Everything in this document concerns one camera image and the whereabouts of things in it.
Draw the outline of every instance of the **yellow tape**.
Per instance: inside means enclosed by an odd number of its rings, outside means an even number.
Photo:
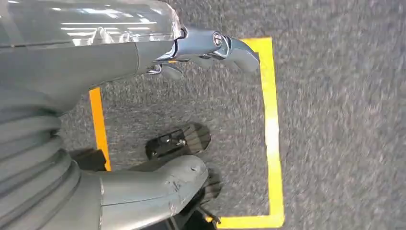
[[[265,142],[268,162],[268,216],[221,217],[220,229],[280,228],[285,215],[283,210],[282,170],[279,157],[278,105],[276,101],[275,69],[271,38],[243,40],[261,60],[261,83],[265,103]]]
[[[97,149],[103,151],[104,157],[106,159],[106,164],[104,165],[106,167],[106,170],[111,171],[112,167],[110,164],[106,127],[104,126],[103,105],[102,105],[102,97],[100,95],[100,88],[90,90],[89,96],[90,96],[91,114],[93,117],[94,135],[96,137],[96,146]]]

